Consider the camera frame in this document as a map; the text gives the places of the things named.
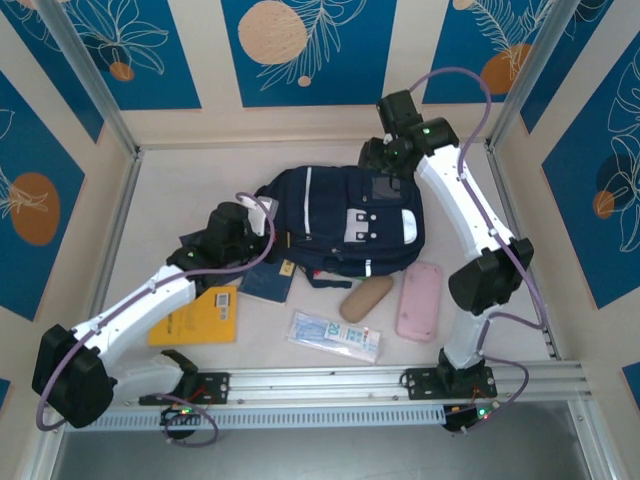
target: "floral wall pattern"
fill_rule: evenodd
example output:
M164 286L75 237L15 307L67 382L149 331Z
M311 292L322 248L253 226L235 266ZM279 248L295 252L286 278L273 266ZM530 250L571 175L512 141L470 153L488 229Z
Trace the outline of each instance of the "floral wall pattern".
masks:
M640 286L640 34L543 163L598 308Z
M432 69L468 68L503 101L555 0L450 0ZM429 81L424 103L481 103L472 79L447 75Z
M34 56L40 64L55 58L57 68L64 58L32 2L3 3L23 41L39 43L30 49L39 52ZM122 110L200 108L167 0L62 0L61 5Z
M0 73L0 306L34 320L83 181Z
M89 137L97 142L104 120L31 1L0 0L0 10L60 92Z
M396 0L222 0L245 107L376 103Z
M520 114L533 131L614 0L581 0Z

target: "robotic arm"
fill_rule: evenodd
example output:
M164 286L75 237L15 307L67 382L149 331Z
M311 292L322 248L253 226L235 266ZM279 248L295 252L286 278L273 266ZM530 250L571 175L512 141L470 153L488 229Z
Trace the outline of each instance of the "robotic arm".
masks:
M440 352L436 375L425 376L428 384L415 390L433 392L432 397L420 398L470 398L476 385L492 391L487 385L491 370L478 352L479 340L489 315L499 311L522 283L496 236L505 239L524 269L533 258L533 246L526 238L516 240L493 212L466 162L459 162L459 141L446 120L423 121L408 90L383 98L377 109L386 136L365 143L358 165L402 178L417 172L444 206L467 260L449 278L449 291L458 306L452 335ZM467 188L475 193L492 229Z
M272 214L277 202L258 199ZM109 310L66 330L60 325L42 337L32 387L42 394L55 368L87 333L96 332L63 370L48 402L71 425L95 421L112 401L123 402L154 392L187 398L197 388L197 368L173 350L139 361L119 361L122 354L162 318L189 304L209 287L224 284L224 275L203 275L203 269L246 265L267 247L266 211L249 199L225 202L214 210L207 228L188 236L167 264L144 285ZM166 285L162 281L187 273ZM108 315L122 313L100 329Z
M533 257L533 247L526 238L516 240L497 218L466 163L459 163L458 138L444 119L423 121L407 90L388 95L377 107L386 136L365 143L358 165L402 178L413 178L417 171L446 209L462 239L467 260L449 278L450 293L459 307L453 334L440 352L435 374L423 375L429 380L422 380L432 383L415 389L421 395L431 396L413 398L471 398L476 385L495 392L495 387L489 385L491 370L485 367L478 352L479 340L488 316L507 303L522 282L495 237L505 239L506 248L525 269ZM492 229L487 227L467 188L475 193L491 219ZM275 212L277 202L259 200L271 214ZM126 365L118 360L162 318L209 287L230 280L221 275L202 274L202 269L246 265L262 255L268 244L265 219L266 212L251 200L242 205L220 204L212 212L207 228L190 235L185 245L138 290L74 329L56 325L47 331L40 344L33 389L42 395L63 358L77 347L80 339L94 331L96 334L62 370L48 397L49 404L74 427L95 421L113 400L131 400L152 392L171 392L175 397L188 398L196 389L197 368L179 353L165 351L151 362L144 359ZM185 273L184 278L163 284L163 280ZM153 293L145 295L148 290ZM122 313L99 328L104 318L121 308Z

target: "cable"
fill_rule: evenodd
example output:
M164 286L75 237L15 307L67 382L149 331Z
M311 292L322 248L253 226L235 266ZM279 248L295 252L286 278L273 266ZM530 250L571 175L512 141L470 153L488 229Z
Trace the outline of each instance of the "cable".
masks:
M182 398L174 397L173 395L167 395L165 393L154 393L153 395L160 398L164 398L165 400L171 400L175 403L180 403L182 405L189 407L190 409L198 412L198 414L202 418L205 418L213 426L213 431L214 431L213 437L211 437L209 440L206 440L204 442L194 442L194 443L178 441L171 438L171 436L169 435L169 427L171 426L171 424L174 421L176 421L176 419L181 418L181 415L176 415L165 422L164 429L162 430L164 437L167 439L167 443L171 445L175 445L177 447L187 447L187 448L207 447L209 445L216 443L216 441L218 440L218 434L220 433L220 430L218 429L218 424L213 419L213 417L209 414L209 412L207 412L204 408L194 405L193 403L190 403L188 400L183 400Z
M524 380L520 388L505 403L503 403L499 409L495 410L493 414L489 417L489 418L493 418L496 412L501 411L502 408L515 402L516 399L525 390L525 388L527 388L527 385L529 384L529 371L527 370L527 367L525 367L521 363L514 362L512 360L505 360L502 358L496 358L496 357L490 357L490 356L484 355L484 352L482 351L482 347L484 346L484 342L489 332L489 327L491 326L490 321L493 318L506 318L508 320L513 320L515 322L518 322L522 325L526 325L527 327L533 328L535 330L544 330L545 328L548 327L549 322L548 322L547 311L544 306L544 302L542 301L542 296L540 295L540 292L538 291L535 283L533 282L533 278L531 278L529 273L526 271L526 269L518 259L518 257L508 247L507 242L500 236L489 214L484 209L484 207L482 206L482 203L480 202L480 199L478 198L473 188L469 184L469 181L467 180L466 175L464 175L464 159L469 151L469 148L471 147L471 144L474 143L475 140L480 135L480 132L484 128L485 124L487 123L487 120L489 119L489 114L491 113L492 100L491 100L491 91L489 90L489 86L479 75L472 72L471 70L468 70L466 68L461 68L461 67L444 67L444 68L439 68L437 70L433 70L427 73L426 75L423 75L422 77L420 77L420 79L411 86L409 91L413 92L416 88L418 88L418 86L420 86L423 82L425 82L429 78L435 77L437 75L442 75L445 73L460 73L460 74L466 75L467 77L472 78L478 83L478 85L480 86L480 89L483 91L485 95L485 109L484 109L484 114L482 115L482 119L478 123L478 126L471 133L471 136L467 139L467 141L464 143L464 145L460 149L460 155L458 156L458 164L457 164L458 176L460 177L460 180L462 181L462 185L464 186L465 190L469 194L469 197L471 197L471 200L475 204L476 208L478 209L478 212L480 212L480 215L482 216L484 222L486 223L487 228L489 229L489 235L495 238L498 245L500 245L500 247L507 254L507 256L509 257L509 260L511 260L516 270L518 271L518 273L524 280L525 284L527 285L527 288L529 289L531 297L533 298L533 304L536 309L536 312L540 317L540 323L533 323L529 320L525 320L522 317L510 314L510 313L494 312L487 316L487 322L484 324L482 328L482 332L478 339L478 345L476 347L477 351L486 360L489 360L491 362L501 363L503 365L517 367L524 372ZM475 428L485 423L486 423L486 420L476 423L475 425L467 428L464 431L464 433L474 430Z
M256 197L254 197L250 193L241 192L236 194L236 200L240 200L243 197L253 200L267 216L267 222L269 223L269 241L267 242L267 246L265 250L255 260L247 263L246 265L241 265L233 268L203 268L199 270L191 270L188 272L181 272L175 275L171 275L170 277L162 279L158 283L156 283L155 289L163 287L164 285L167 285L168 283L171 283L175 280L179 280L181 278L186 278L186 277L193 277L196 275L221 275L221 274L226 275L230 273L243 272L245 270L249 270L250 268L253 268L255 265L258 265L260 262L262 262L266 258L266 256L269 254L269 250L271 250L271 247L273 246L273 243L275 241L276 231L275 231L275 225L273 223L273 218L271 218L269 209L260 200L258 200ZM46 425L44 423L44 409L47 405L47 400L49 399L51 390L53 390L53 386L56 384L56 382L58 381L58 378L60 377L64 369L67 367L71 359L76 355L76 353L78 353L78 351L89 341L90 338L96 335L97 332L99 332L102 328L107 326L109 322L111 322L114 318L116 318L118 315L120 315L122 312L127 310L129 307L131 307L132 305L134 305L135 303L137 303L147 295L153 293L154 291L155 290L152 290L149 287L147 287L141 292L139 292L137 295L134 295L133 297L131 297L129 300L124 302L122 305L116 308L113 312L111 312L109 315L103 318L100 322L98 322L95 330L91 330L88 333L86 333L82 338L80 338L80 340L78 340L78 342L73 347L71 347L71 349L63 357L60 363L58 363L58 366L55 368L55 370L51 374L51 377L49 378L49 381L44 387L44 390L42 391L42 395L40 395L40 401L38 402L38 408L36 410L36 426L38 427L38 429L42 430L43 432L48 432L51 430L55 430L56 428L59 428L66 423L66 420L62 419L59 422L54 423L53 425ZM163 398L169 397L166 394L156 394L156 395ZM200 407L197 407L191 403L188 403L188 402L185 403L186 400L178 399L177 397L171 397L169 399L170 400L176 399L175 401L177 401L178 403L181 403L182 405L187 405L189 408L193 408L196 411L202 410ZM207 420L213 421L211 416L206 414L206 412L203 416Z

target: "small yellow tag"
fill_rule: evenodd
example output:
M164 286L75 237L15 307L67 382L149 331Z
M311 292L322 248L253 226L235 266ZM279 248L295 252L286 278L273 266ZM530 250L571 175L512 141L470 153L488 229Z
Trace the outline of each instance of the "small yellow tag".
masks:
M280 275L284 275L285 277L290 277L293 275L293 269L296 268L296 264L290 262L289 260L285 260L282 262L282 267L280 267Z

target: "plastic packet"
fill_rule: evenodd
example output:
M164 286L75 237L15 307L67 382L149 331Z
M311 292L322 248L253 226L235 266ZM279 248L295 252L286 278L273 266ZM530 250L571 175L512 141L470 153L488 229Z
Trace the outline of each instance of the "plastic packet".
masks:
M374 363L378 357L380 332L295 311L288 340Z

